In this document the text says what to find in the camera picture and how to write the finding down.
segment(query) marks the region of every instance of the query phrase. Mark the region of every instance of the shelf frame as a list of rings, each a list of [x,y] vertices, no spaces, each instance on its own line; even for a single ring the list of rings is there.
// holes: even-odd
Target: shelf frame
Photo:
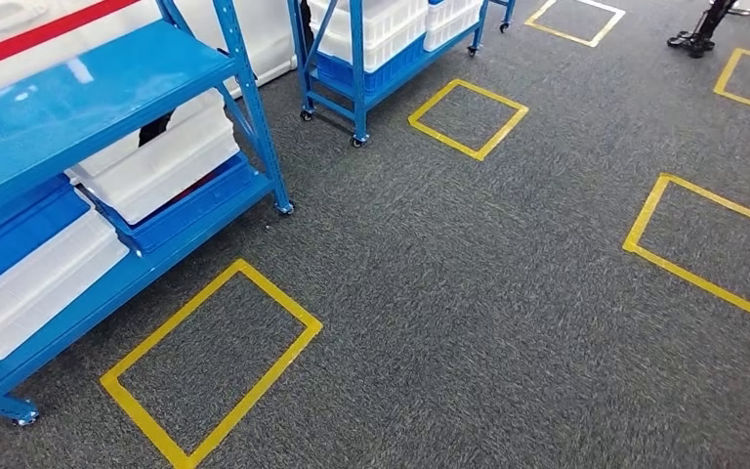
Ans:
[[[355,147],[365,144],[369,140],[367,133],[366,117],[369,110],[384,101],[395,90],[407,81],[421,73],[431,63],[437,60],[448,50],[458,45],[463,39],[473,34],[473,42],[468,47],[470,55],[474,55],[480,48],[481,38],[484,31],[484,20],[487,16],[487,5],[491,0],[482,0],[479,11],[479,20],[455,38],[447,41],[441,47],[432,52],[425,51],[419,59],[407,66],[401,73],[393,77],[390,82],[374,95],[367,95],[364,89],[363,69],[363,7],[362,0],[350,0],[351,35],[352,35],[352,69],[353,86],[345,86],[334,80],[320,77],[313,64],[323,33],[334,13],[337,0],[331,0],[326,15],[323,17],[320,29],[314,36],[312,43],[307,41],[305,28],[309,27],[303,21],[299,0],[288,0],[289,19],[292,25],[292,33],[295,38],[295,54],[298,60],[297,74],[301,88],[302,116],[305,120],[311,120],[315,113],[315,103],[332,110],[354,123],[352,143]],[[315,90],[314,85],[320,84],[337,94],[340,94],[352,103],[351,108],[336,102],[332,98]]]
[[[162,12],[162,21],[170,24],[172,30],[178,29],[182,34],[192,36],[188,24],[173,0],[155,1]],[[221,64],[216,64],[217,61],[214,61],[215,65],[212,65],[210,69],[206,68],[206,73],[193,76],[187,86],[159,97],[149,103],[146,108],[120,117],[104,128],[99,136],[91,136],[87,144],[84,141],[76,142],[65,151],[44,158],[39,164],[17,171],[10,177],[1,178],[0,203],[9,200],[9,194],[15,194],[22,188],[31,189],[46,178],[61,173],[63,169],[211,88],[217,89],[223,95],[226,109],[235,117],[238,127],[254,147],[255,153],[263,163],[264,171],[250,168],[253,176],[241,192],[213,206],[208,213],[153,252],[142,255],[136,249],[131,249],[125,258],[88,290],[23,342],[8,357],[1,360],[1,416],[12,418],[20,425],[34,422],[39,415],[36,404],[10,394],[19,384],[265,196],[273,194],[275,208],[280,213],[292,213],[294,207],[289,200],[280,172],[263,103],[248,60],[233,3],[230,0],[211,1],[217,11],[218,21],[228,44],[227,51],[217,53],[217,57],[221,57]],[[248,116],[242,113],[226,89],[224,81],[231,77],[234,77],[240,85]]]

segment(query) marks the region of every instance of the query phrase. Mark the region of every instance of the red stripe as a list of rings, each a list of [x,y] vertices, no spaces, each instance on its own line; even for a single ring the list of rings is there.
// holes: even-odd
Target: red stripe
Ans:
[[[50,21],[47,24],[23,32],[18,36],[13,36],[10,39],[5,39],[0,42],[0,61],[55,37],[61,36],[77,27],[84,26],[91,21],[96,21],[101,17],[110,15],[111,13],[137,3],[138,1],[139,0],[101,0],[99,3],[79,10],[78,12]]]

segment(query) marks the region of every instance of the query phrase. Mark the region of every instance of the yellow tape square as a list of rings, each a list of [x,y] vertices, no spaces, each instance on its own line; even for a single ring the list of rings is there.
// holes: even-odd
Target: yellow tape square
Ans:
[[[214,430],[202,441],[202,443],[191,454],[186,454],[182,448],[170,437],[168,433],[147,413],[142,405],[119,383],[119,376],[130,368],[136,361],[141,359],[153,346],[165,338],[191,313],[193,313],[214,292],[219,290],[229,279],[236,274],[242,273],[255,285],[260,287],[267,295],[274,299],[280,306],[297,318],[306,329],[294,341],[292,345],[277,359],[269,371],[261,377],[254,387],[237,403],[228,415],[214,428]],[[238,259],[224,272],[205,286],[199,293],[188,301],[177,313],[159,326],[143,343],[132,350],[124,359],[114,365],[105,373],[100,382],[119,404],[120,407],[131,417],[131,420],[140,427],[149,440],[176,468],[194,468],[205,457],[211,453],[239,423],[251,407],[263,396],[269,387],[283,373],[286,367],[292,363],[298,355],[306,348],[310,341],[323,328],[323,325],[298,305],[288,295],[283,293],[267,278],[257,272],[247,262]]]
[[[440,102],[442,99],[444,99],[445,96],[447,96],[452,90],[454,90],[457,86],[462,86],[464,88],[467,88],[468,90],[475,91],[476,93],[479,93],[480,95],[487,96],[491,100],[498,101],[499,103],[502,103],[503,105],[507,105],[509,107],[512,107],[516,110],[516,112],[513,114],[513,117],[508,120],[501,129],[498,130],[498,132],[493,135],[490,140],[487,141],[486,144],[484,144],[483,147],[480,149],[471,149],[470,147],[461,144],[459,142],[456,142],[455,140],[451,139],[450,137],[447,137],[446,135],[440,133],[439,131],[427,126],[426,124],[421,123],[421,117],[427,113],[428,110],[433,108],[438,102]],[[445,143],[454,149],[457,149],[468,156],[471,156],[478,161],[484,161],[484,159],[487,157],[487,155],[496,148],[499,143],[504,140],[505,137],[507,137],[507,134],[510,133],[511,130],[513,130],[514,127],[516,127],[517,124],[521,121],[521,119],[524,117],[525,114],[530,109],[522,104],[519,104],[515,101],[509,100],[503,96],[497,95],[493,93],[492,91],[485,90],[484,88],[481,88],[479,86],[474,85],[473,83],[468,83],[464,80],[455,79],[451,82],[447,83],[446,86],[441,88],[440,91],[435,93],[432,98],[430,98],[429,101],[421,105],[415,112],[413,112],[409,116],[409,125],[412,127],[415,127],[416,129],[420,130],[421,132],[424,132],[425,134],[429,135],[430,137],[433,137],[434,139]]]
[[[545,14],[545,12],[548,11],[549,8],[554,6],[554,4],[557,3],[557,0],[548,0],[547,3],[542,5],[542,8],[536,11],[530,18],[524,21],[524,24],[527,24],[528,26],[533,26],[536,29],[550,32],[551,34],[554,34],[559,37],[563,37],[565,39],[571,40],[573,42],[578,42],[579,44],[584,44],[588,47],[597,47],[600,44],[600,41],[603,40],[606,34],[608,34],[614,26],[622,19],[622,17],[625,16],[625,11],[620,10],[618,8],[614,8],[608,5],[604,5],[599,2],[595,2],[593,0],[574,0],[578,1],[580,3],[584,3],[586,5],[591,5],[592,7],[597,7],[602,10],[606,10],[608,12],[612,12],[613,16],[608,20],[608,22],[605,24],[605,26],[600,29],[600,32],[598,32],[592,39],[583,39],[581,37],[576,37],[570,34],[567,34],[566,32],[557,31],[555,29],[552,29],[551,27],[545,26],[543,24],[539,24],[536,22],[542,15]]]
[[[645,205],[643,205],[643,209],[640,211],[640,216],[637,218],[637,221],[634,222],[634,226],[631,228],[631,231],[628,232],[628,237],[625,238],[625,242],[622,244],[622,248],[628,252],[637,254],[638,256],[648,260],[658,267],[661,267],[671,274],[674,274],[675,276],[680,277],[683,280],[691,282],[694,285],[708,291],[709,293],[718,296],[732,303],[734,306],[737,306],[738,308],[741,308],[744,311],[750,313],[750,301],[738,295],[735,295],[734,293],[731,293],[730,291],[722,288],[715,283],[712,283],[709,280],[706,280],[703,277],[700,277],[696,274],[693,274],[692,272],[687,271],[686,269],[683,269],[673,262],[664,259],[643,247],[640,247],[640,237],[642,237],[643,232],[646,230],[648,221],[651,219],[651,215],[653,215],[654,210],[656,210],[657,203],[659,203],[660,198],[662,197],[669,183],[676,184],[685,189],[688,189],[689,191],[697,193],[698,195],[702,195],[703,197],[708,198],[715,203],[719,203],[720,205],[726,207],[731,211],[750,218],[749,208],[732,202],[731,200],[721,197],[713,192],[709,192],[700,186],[686,181],[685,179],[681,179],[671,174],[663,173],[660,174],[659,179],[657,179],[656,184],[654,184],[653,189],[651,189],[651,194],[648,195],[648,199],[646,200]]]
[[[717,84],[714,85],[714,92],[720,96],[725,96],[726,98],[729,98],[730,100],[735,100],[739,103],[743,103],[745,105],[750,106],[750,99],[743,98],[742,96],[735,95],[734,93],[730,93],[726,91],[726,86],[729,84],[729,80],[731,79],[731,74],[734,73],[734,69],[737,67],[737,64],[740,62],[740,58],[743,57],[744,55],[750,56],[750,51],[747,51],[745,49],[740,49],[740,48],[734,49],[734,52],[731,53],[731,58],[729,59],[729,62],[723,68],[723,72],[720,73],[720,78],[717,79]]]

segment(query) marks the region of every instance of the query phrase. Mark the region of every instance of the rolling cart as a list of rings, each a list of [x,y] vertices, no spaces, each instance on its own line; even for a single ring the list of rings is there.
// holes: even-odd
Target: rolling cart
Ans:
[[[513,17],[513,7],[516,6],[516,0],[490,0],[490,1],[495,3],[496,5],[501,5],[507,9],[505,10],[505,18],[502,20],[502,23],[499,26],[499,31],[501,31],[502,34],[504,34],[504,31],[506,31],[507,28],[510,27],[510,20]]]
[[[128,254],[0,360],[0,415],[20,425],[39,415],[34,403],[9,394],[28,376],[267,194],[273,193],[280,213],[293,210],[233,3],[212,0],[228,44],[227,51],[217,51],[193,37],[173,0],[157,1],[161,21],[0,91],[0,207],[212,88],[265,171],[251,167],[239,151],[231,165],[145,222],[113,223],[120,233],[159,241],[144,248],[121,236],[129,241]],[[232,77],[248,119],[224,86]]]
[[[481,35],[484,29],[484,18],[487,14],[487,4],[490,0],[480,0],[478,20],[474,21],[466,29],[455,37],[447,40],[432,51],[422,50],[421,42],[410,45],[404,52],[398,53],[393,59],[383,65],[382,69],[389,68],[390,73],[385,78],[379,76],[380,70],[369,73],[364,70],[364,17],[363,1],[349,0],[349,15],[352,37],[351,64],[341,64],[351,70],[341,70],[338,75],[347,75],[345,79],[339,79],[338,75],[332,75],[315,66],[317,56],[320,54],[318,48],[324,35],[327,34],[327,26],[335,13],[338,0],[331,0],[320,23],[317,34],[311,46],[308,46],[305,31],[310,27],[304,23],[301,14],[299,0],[289,1],[289,16],[292,22],[292,32],[295,37],[295,52],[298,59],[298,80],[300,81],[302,105],[301,118],[311,121],[315,112],[314,104],[318,103],[338,114],[348,118],[354,123],[354,133],[350,140],[355,148],[361,147],[369,140],[366,132],[366,114],[373,107],[384,101],[392,92],[412,79],[424,70],[428,65],[438,59],[443,53],[459,44],[465,37],[473,34],[473,43],[468,46],[470,56],[474,56],[481,44]],[[331,98],[315,90],[314,85],[320,84],[332,92],[352,102],[352,108],[344,107]]]

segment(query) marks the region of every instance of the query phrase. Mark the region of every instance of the blue metal shelving unit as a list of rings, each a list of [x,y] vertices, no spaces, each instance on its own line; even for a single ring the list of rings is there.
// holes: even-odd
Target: blue metal shelving unit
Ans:
[[[490,0],[496,5],[501,5],[506,8],[505,18],[502,20],[499,30],[504,34],[504,31],[510,27],[510,19],[513,17],[513,7],[516,6],[516,0]]]
[[[0,92],[0,204],[43,183],[145,124],[216,88],[265,166],[236,195],[213,206],[157,249],[135,249],[66,309],[0,361],[0,415],[31,423],[38,409],[9,393],[205,240],[269,193],[291,213],[263,104],[230,0],[212,0],[226,53],[198,42],[173,3],[163,20],[135,30]],[[78,79],[62,80],[63,72]],[[224,85],[235,77],[249,118]]]
[[[417,60],[412,64],[405,66],[402,71],[393,76],[388,83],[379,87],[374,94],[366,94],[364,90],[364,70],[363,70],[363,0],[350,0],[350,16],[352,28],[352,55],[353,55],[353,83],[354,86],[348,86],[339,83],[334,79],[321,77],[320,73],[313,66],[317,55],[317,48],[326,32],[326,26],[334,13],[338,0],[331,0],[329,8],[320,25],[320,30],[314,36],[314,41],[310,48],[307,47],[306,37],[304,36],[305,27],[301,15],[299,0],[288,0],[289,17],[292,22],[292,32],[295,37],[295,52],[298,59],[298,78],[301,85],[301,94],[303,100],[303,111],[301,117],[304,120],[312,120],[314,114],[314,103],[317,102],[342,116],[354,122],[354,133],[352,136],[352,145],[360,147],[369,140],[369,134],[366,133],[366,114],[367,112],[384,101],[392,92],[401,85],[409,81],[412,77],[427,68],[443,53],[450,50],[453,46],[460,43],[465,37],[473,34],[473,43],[468,46],[468,53],[473,56],[479,50],[481,44],[481,35],[484,31],[484,19],[487,15],[487,4],[490,0],[483,0],[479,14],[479,21],[461,32],[458,36],[452,38],[438,49],[427,52],[424,51]],[[314,84],[319,83],[331,91],[343,96],[352,102],[352,109],[346,108],[336,103],[314,89]]]

